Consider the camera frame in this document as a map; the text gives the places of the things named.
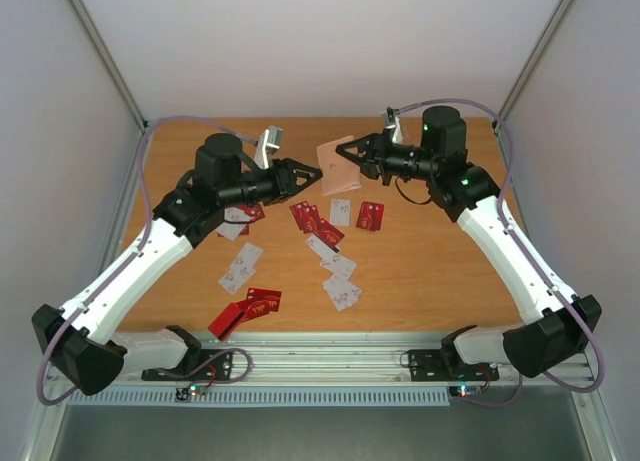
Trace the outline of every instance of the red card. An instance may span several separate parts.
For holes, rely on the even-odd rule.
[[[278,312],[281,297],[281,291],[274,291],[272,289],[249,288],[247,291],[247,299],[267,301],[269,312]]]
[[[240,306],[246,306],[243,311],[245,312],[244,318],[242,318],[242,322],[251,321],[252,319],[259,318],[260,316],[266,316],[269,314],[269,304],[267,300],[261,301],[253,301],[253,300],[245,300],[236,303]]]
[[[236,206],[236,208],[242,210],[244,214],[247,216],[251,216],[251,222],[255,223],[256,221],[265,218],[264,211],[262,210],[262,206],[260,204],[256,204],[255,206],[247,206],[246,204],[240,204]]]
[[[320,229],[320,215],[317,206],[306,206],[302,210],[302,232],[305,234],[315,233]]]
[[[382,227],[384,204],[363,201],[356,221],[356,227],[368,231],[379,231]]]
[[[242,322],[245,312],[236,303],[229,304],[207,328],[220,341],[229,337]]]
[[[344,233],[324,218],[320,219],[318,230],[315,235],[324,241],[330,248],[335,248],[340,240],[344,238]]]
[[[293,214],[293,219],[296,220],[296,224],[298,225],[298,229],[302,229],[302,211],[308,206],[309,203],[306,201],[289,206],[291,214]]]

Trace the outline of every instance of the white card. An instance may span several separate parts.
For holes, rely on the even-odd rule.
[[[238,208],[226,208],[224,210],[224,219],[235,222],[251,221],[251,216],[244,214],[244,212]],[[244,224],[222,223],[215,231],[225,238],[235,241],[244,227]]]
[[[335,274],[323,283],[323,287],[338,311],[356,304],[362,294],[356,285]]]
[[[231,294],[236,292],[242,287],[244,283],[249,281],[249,278],[256,274],[256,270],[249,266],[238,266],[235,269],[229,270],[218,283]]]
[[[348,199],[332,199],[329,222],[334,226],[349,226],[351,201]]]
[[[348,280],[358,266],[355,261],[345,258],[341,254],[334,253],[331,258],[320,261],[320,266],[334,274]]]
[[[258,258],[262,255],[263,251],[257,246],[251,243],[245,243],[238,255],[234,258],[230,271],[237,270],[239,267],[248,266],[253,267],[258,261]]]
[[[337,254],[315,234],[309,236],[309,238],[307,238],[307,240],[305,241],[305,244],[309,246],[313,250],[313,252],[320,256],[322,259],[331,259],[333,258],[334,254]]]

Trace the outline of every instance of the card stack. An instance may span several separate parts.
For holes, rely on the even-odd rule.
[[[281,297],[280,291],[249,288],[246,299],[230,303],[207,329],[220,341],[224,341],[240,323],[278,312]]]
[[[336,246],[340,240],[344,238],[344,233],[329,221],[322,218],[318,213],[317,206],[309,206],[309,203],[303,201],[290,206],[289,209],[291,209],[291,213],[298,225],[298,229],[306,234],[315,234],[327,246],[334,251],[337,251]]]
[[[305,242],[322,261],[320,266],[331,271],[332,276],[322,285],[338,311],[350,308],[360,299],[362,290],[349,282],[349,278],[356,269],[357,264],[334,253],[316,235],[310,236]]]

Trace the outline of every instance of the playing card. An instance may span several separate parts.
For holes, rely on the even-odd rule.
[[[317,206],[305,206],[300,211],[301,230],[305,234],[315,233],[320,227],[320,215]]]
[[[258,261],[258,258],[262,255],[263,250],[251,243],[245,243],[240,252],[234,258],[230,266],[230,271],[233,271],[239,266],[252,267]]]
[[[256,270],[250,266],[236,265],[225,274],[218,283],[231,294],[236,294],[238,289],[246,283]]]
[[[349,308],[358,302],[362,290],[349,281],[334,274],[322,285],[329,294],[331,301],[338,311]]]
[[[315,234],[327,243],[330,248],[335,247],[344,238],[344,233],[324,218],[320,219],[318,230]]]
[[[295,219],[296,224],[298,225],[298,229],[302,229],[302,211],[309,206],[309,203],[306,201],[302,201],[301,203],[296,203],[289,206],[291,210],[291,214],[293,214],[293,219]]]
[[[331,249],[331,247],[329,247],[327,243],[322,241],[315,234],[309,236],[305,241],[305,244],[309,246],[313,250],[313,252],[320,256],[322,259],[333,258],[333,255],[336,254],[336,252]]]
[[[274,291],[273,289],[249,288],[247,291],[248,300],[265,300],[269,312],[278,312],[281,297],[282,292]]]
[[[349,226],[351,201],[348,199],[332,199],[329,221],[334,226]]]
[[[230,303],[207,328],[220,341],[224,341],[242,322],[245,312],[237,306],[237,303]]]
[[[253,223],[266,217],[260,204],[256,204],[255,206],[247,206],[246,204],[241,204],[237,206],[237,208],[242,210],[242,212],[247,216],[250,216]]]
[[[244,214],[238,208],[226,208],[224,210],[224,219],[228,221],[234,221],[234,222],[244,222],[244,221],[248,222],[251,220],[251,217]],[[218,234],[221,234],[222,236],[224,236],[225,238],[230,239],[231,241],[235,241],[235,239],[240,235],[242,230],[245,229],[246,227],[247,225],[245,224],[222,223],[220,226],[218,226],[215,229],[215,231]]]
[[[320,261],[320,266],[348,280],[355,271],[357,264],[355,261],[334,253],[331,258]]]
[[[382,215],[384,214],[384,204],[363,201],[360,205],[360,213],[356,227],[368,231],[379,231],[382,227]]]

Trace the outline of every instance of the metal frame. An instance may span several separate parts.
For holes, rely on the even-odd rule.
[[[68,0],[70,8],[76,15],[80,25],[87,33],[88,39],[103,62],[105,69],[114,81],[117,89],[141,131],[146,121],[133,98],[127,84],[109,50],[100,36],[91,16],[82,0]],[[525,66],[512,87],[500,113],[508,116],[522,90],[538,65],[549,42],[565,19],[569,8],[575,0],[560,0],[556,5],[547,25],[538,38]],[[503,157],[505,146],[500,142]],[[128,221],[133,210],[135,190],[137,187],[135,159],[129,161],[129,170],[121,191],[120,203],[111,222],[111,235],[103,249],[100,271],[108,266],[117,255]],[[400,366],[400,354],[413,348],[437,348],[445,333],[236,333],[226,343],[218,343],[208,333],[197,333],[197,337],[205,345],[216,348],[242,346],[254,356],[256,367],[243,383],[249,392],[258,392],[274,387],[299,390],[303,387],[311,389],[335,389],[367,387],[379,392],[398,392],[398,390],[421,389],[417,383],[411,383],[407,368]],[[592,378],[588,356],[579,355],[554,369],[562,379],[577,385],[589,384]],[[242,362],[237,362],[236,369],[242,369]],[[517,382],[517,372],[510,365],[499,366],[500,381],[497,386],[511,386]],[[147,383],[139,375],[127,375],[119,378],[115,389],[153,390],[159,383]],[[424,388],[444,389],[449,383],[418,383]],[[545,386],[551,382],[546,377],[526,380],[527,386]],[[177,386],[179,383],[166,383],[163,386]],[[51,382],[47,389],[49,396],[61,394],[69,388],[63,377],[51,374]],[[72,399],[78,402],[81,396]],[[620,459],[619,449],[608,422],[599,393],[573,396],[576,412],[580,419],[585,438],[593,459]],[[55,445],[58,431],[66,409],[66,404],[45,408],[37,406],[32,416],[32,429],[20,459],[49,459]]]

